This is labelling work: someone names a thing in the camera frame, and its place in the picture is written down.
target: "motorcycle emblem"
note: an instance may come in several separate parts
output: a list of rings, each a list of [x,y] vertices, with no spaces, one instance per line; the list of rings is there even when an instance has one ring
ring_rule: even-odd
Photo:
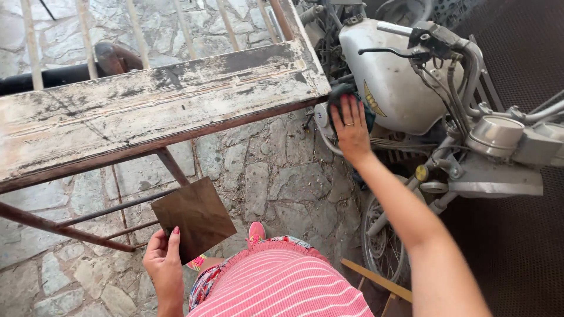
[[[374,112],[376,112],[377,114],[379,114],[382,117],[387,117],[382,112],[380,107],[378,107],[378,103],[376,102],[376,100],[374,100],[374,97],[370,93],[370,90],[368,89],[368,85],[366,85],[366,80],[364,81],[364,97],[366,98],[366,101],[370,105],[370,108],[372,108],[372,110],[374,110]]]

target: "rusty metal frame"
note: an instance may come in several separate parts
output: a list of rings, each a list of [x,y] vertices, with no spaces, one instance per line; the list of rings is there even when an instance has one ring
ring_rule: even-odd
[[[191,61],[184,62],[182,64],[171,65],[171,66],[177,68],[193,69],[194,65],[192,65],[191,62],[193,59],[197,58],[197,56],[193,49],[189,29],[186,26],[186,22],[184,21],[182,11],[180,10],[179,1],[178,0],[172,0],[172,1],[174,1],[174,4],[177,8],[177,13],[180,20],[180,26],[186,40],[187,49],[190,54]],[[216,0],[216,1],[218,2],[218,6],[220,7],[220,12],[225,11],[223,1],[221,0]],[[323,77],[323,81],[326,81],[323,75],[323,70],[321,69],[321,66],[319,65],[319,61],[317,61],[313,49],[309,44],[307,37],[305,36],[305,31],[303,30],[303,26],[301,25],[301,23],[299,23],[297,13],[291,1],[270,0],[272,6],[272,12],[275,14],[277,22],[279,23],[282,32],[282,34],[278,34],[279,37],[285,39],[286,41],[293,41],[297,43],[296,45],[291,45],[291,43],[289,45],[288,42],[280,43],[271,25],[272,21],[267,17],[263,4],[261,3],[261,0],[257,0],[257,2],[259,4],[261,14],[265,19],[267,30],[271,35],[273,43],[275,44],[257,49],[246,50],[244,52],[238,52],[239,51],[238,44],[235,41],[235,36],[230,27],[230,22],[227,20],[227,16],[225,14],[222,14],[224,23],[226,25],[226,29],[230,35],[233,49],[235,51],[233,53],[221,55],[222,60],[225,62],[226,60],[231,59],[231,63],[236,64],[237,61],[240,61],[241,63],[245,63],[248,62],[249,60],[258,59],[259,61],[266,61],[266,63],[271,63],[272,66],[278,67],[278,69],[280,69],[281,67],[284,68],[285,66],[275,65],[275,62],[273,61],[272,58],[275,57],[276,53],[282,52],[283,54],[287,54],[287,55],[295,54],[296,58],[299,59],[297,63],[300,64],[298,64],[297,67],[294,66],[295,67],[294,69],[291,69],[292,66],[289,65],[288,66],[289,70],[286,71],[286,73],[293,72],[296,74],[295,75],[296,80],[298,81],[303,80],[303,82],[307,82],[308,85],[312,86],[312,90],[314,91],[307,92],[309,95],[311,95],[311,97],[308,97],[307,99],[304,98],[298,102],[287,103],[287,104],[283,104],[279,102],[279,104],[276,105],[275,107],[260,109],[258,111],[247,113],[241,116],[233,116],[228,120],[218,122],[219,124],[206,125],[199,127],[198,129],[187,130],[182,133],[175,133],[166,136],[166,138],[156,139],[151,142],[140,142],[135,146],[129,146],[128,143],[128,146],[124,146],[123,148],[120,148],[118,150],[109,151],[107,153],[101,153],[96,156],[86,156],[78,160],[66,161],[63,164],[55,164],[54,166],[48,166],[48,167],[38,166],[36,169],[31,169],[31,170],[29,169],[25,170],[27,166],[24,167],[22,165],[20,168],[21,171],[20,169],[17,169],[17,172],[10,172],[10,176],[8,178],[0,177],[0,193],[18,190],[24,187],[45,183],[54,179],[60,179],[70,175],[84,173],[86,171],[102,168],[105,166],[111,166],[112,172],[114,174],[114,180],[116,181],[120,204],[110,208],[106,208],[104,210],[100,210],[95,213],[83,215],[75,219],[56,223],[0,202],[0,217],[7,218],[9,220],[19,222],[21,224],[31,226],[34,228],[39,228],[41,230],[45,230],[48,232],[53,232],[59,235],[93,243],[96,245],[106,246],[108,248],[112,248],[124,252],[133,252],[135,249],[138,249],[146,245],[147,243],[142,243],[139,245],[131,245],[129,234],[141,228],[145,228],[157,224],[158,221],[147,222],[128,228],[127,223],[125,221],[124,209],[147,202],[149,200],[163,197],[169,193],[174,192],[177,188],[172,190],[162,191],[160,193],[148,195],[146,197],[142,197],[124,203],[121,201],[121,194],[120,194],[119,186],[117,184],[117,177],[115,176],[114,164],[137,159],[139,157],[143,157],[151,154],[156,154],[159,157],[159,159],[162,161],[162,163],[165,165],[165,167],[168,169],[168,171],[173,175],[174,179],[181,186],[186,186],[187,184],[189,184],[189,181],[186,178],[185,174],[180,169],[180,167],[178,166],[178,164],[176,163],[176,161],[174,160],[174,158],[172,157],[172,155],[170,154],[170,152],[168,151],[168,149],[166,148],[166,146],[170,144],[182,142],[185,140],[193,139],[195,137],[199,137],[202,135],[229,129],[231,127],[248,124],[250,122],[262,120],[264,118],[280,115],[282,113],[294,111],[297,109],[301,109],[310,105],[315,105],[326,101],[327,93],[329,92],[328,82],[319,81],[319,78],[321,77]],[[135,12],[135,8],[133,6],[133,2],[132,0],[126,0],[126,3],[131,18],[131,23],[135,34],[135,38],[138,41],[138,46],[140,48],[139,51],[141,56],[140,58],[137,58],[136,56],[129,56],[128,52],[120,51],[120,48],[118,46],[111,45],[109,43],[106,43],[107,44],[106,46],[102,45],[101,48],[104,49],[103,52],[105,53],[105,55],[101,53],[99,54],[98,51],[96,51],[96,55],[99,59],[100,64],[106,63],[107,64],[106,68],[112,70],[111,73],[112,75],[123,74],[124,72],[127,72],[127,66],[125,65],[127,60],[124,60],[124,57],[125,58],[129,57],[130,63],[135,63],[135,64],[142,63],[142,66],[145,69],[144,71],[150,71],[148,69],[149,68],[149,61],[147,54],[148,49],[143,39],[142,32],[140,30],[138,17]],[[8,96],[8,97],[0,98],[0,112],[2,110],[2,107],[6,107],[7,105],[17,104],[23,99],[28,101],[33,100],[34,97],[33,94],[41,93],[41,90],[43,89],[41,69],[39,67],[39,58],[37,54],[36,37],[34,34],[34,27],[33,27],[33,18],[30,9],[30,1],[21,0],[21,4],[24,13],[24,26],[26,30],[27,45],[30,55],[30,61],[32,64],[33,86],[36,92],[29,92],[29,93],[14,95],[13,97]],[[82,1],[80,0],[77,0],[77,12],[81,23],[84,45],[86,47],[89,74],[91,80],[93,80],[98,78],[98,74],[96,73],[96,67],[94,64],[92,44],[90,43],[90,36],[88,34],[89,30],[86,26],[86,20],[85,20],[86,11],[82,4]],[[170,72],[171,70],[174,71],[172,68],[166,66],[159,67],[156,69],[157,71],[162,70],[163,72]],[[247,76],[246,73],[241,73],[242,70],[243,68],[238,69],[239,71],[238,73],[234,72],[234,75],[236,74],[235,77],[242,78],[244,75]],[[107,84],[103,82],[103,80],[104,78],[101,78],[97,80],[98,82],[95,84],[97,85]],[[71,227],[74,224],[81,223],[96,217],[100,217],[105,214],[113,213],[118,210],[120,210],[122,214],[124,230],[108,235],[106,237],[92,235],[87,232],[83,232]],[[116,241],[111,240],[115,237],[119,237],[123,235],[126,235],[127,237],[127,244],[118,243]]]

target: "spoked wheel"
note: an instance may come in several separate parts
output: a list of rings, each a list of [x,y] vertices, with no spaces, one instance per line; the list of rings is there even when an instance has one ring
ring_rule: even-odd
[[[415,190],[415,194],[421,199],[423,196],[419,190]],[[362,253],[364,256],[364,264],[366,267],[376,272],[386,279],[410,288],[410,272],[409,259],[402,241],[394,232],[391,225],[387,224],[374,237],[368,236],[370,226],[382,214],[383,209],[374,194],[370,194],[366,203],[366,210],[362,216]]]

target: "pink striped top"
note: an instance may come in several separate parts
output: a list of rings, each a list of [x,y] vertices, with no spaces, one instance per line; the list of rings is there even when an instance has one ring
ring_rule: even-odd
[[[217,278],[188,317],[373,316],[362,292],[325,257],[284,241],[239,253]]]

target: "pink sneaker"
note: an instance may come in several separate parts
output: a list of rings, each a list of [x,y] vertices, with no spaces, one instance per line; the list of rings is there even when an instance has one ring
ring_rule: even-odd
[[[253,222],[249,228],[249,238],[245,239],[247,241],[247,247],[257,244],[266,238],[265,228],[258,221]]]
[[[208,258],[207,256],[202,254],[199,257],[186,263],[186,266],[193,269],[196,272],[200,272],[200,269],[202,268],[202,263],[204,263],[204,260],[207,258]]]

